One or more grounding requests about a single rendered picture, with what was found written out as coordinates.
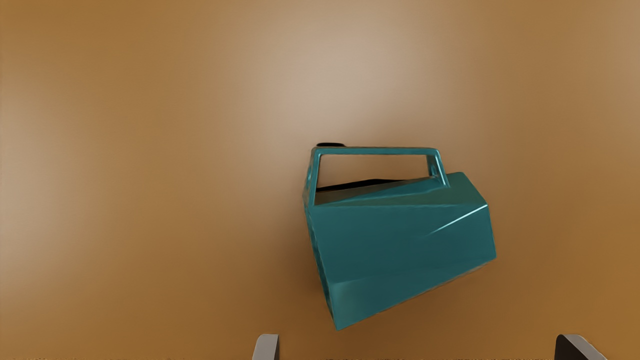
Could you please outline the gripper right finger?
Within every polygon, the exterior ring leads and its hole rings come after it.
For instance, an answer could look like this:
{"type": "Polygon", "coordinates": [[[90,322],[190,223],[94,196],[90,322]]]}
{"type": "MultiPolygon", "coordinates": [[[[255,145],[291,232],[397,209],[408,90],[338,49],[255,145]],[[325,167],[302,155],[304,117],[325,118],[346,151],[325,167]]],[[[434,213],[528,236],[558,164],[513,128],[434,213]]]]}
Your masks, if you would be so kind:
{"type": "Polygon", "coordinates": [[[561,333],[556,337],[554,360],[608,360],[589,341],[576,333],[561,333]]]}

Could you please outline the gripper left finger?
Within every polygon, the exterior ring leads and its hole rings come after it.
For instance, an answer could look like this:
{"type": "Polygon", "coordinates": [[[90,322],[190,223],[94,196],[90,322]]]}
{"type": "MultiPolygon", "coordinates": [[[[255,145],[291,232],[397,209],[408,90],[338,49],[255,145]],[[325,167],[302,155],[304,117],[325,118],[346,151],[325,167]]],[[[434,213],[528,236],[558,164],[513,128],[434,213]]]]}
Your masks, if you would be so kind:
{"type": "Polygon", "coordinates": [[[251,360],[281,360],[278,333],[263,333],[259,335],[254,345],[251,360]]]}

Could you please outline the teal faceted mug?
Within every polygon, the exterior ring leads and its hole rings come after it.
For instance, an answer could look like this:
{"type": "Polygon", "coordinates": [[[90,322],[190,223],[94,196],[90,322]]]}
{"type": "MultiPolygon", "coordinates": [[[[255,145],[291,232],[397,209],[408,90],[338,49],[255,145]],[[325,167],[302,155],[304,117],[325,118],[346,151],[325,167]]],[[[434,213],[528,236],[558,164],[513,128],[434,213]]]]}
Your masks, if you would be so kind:
{"type": "Polygon", "coordinates": [[[302,202],[336,330],[469,274],[496,259],[489,204],[462,172],[424,146],[311,150],[302,202]],[[426,177],[369,178],[318,187],[322,157],[419,156],[426,177]]]}

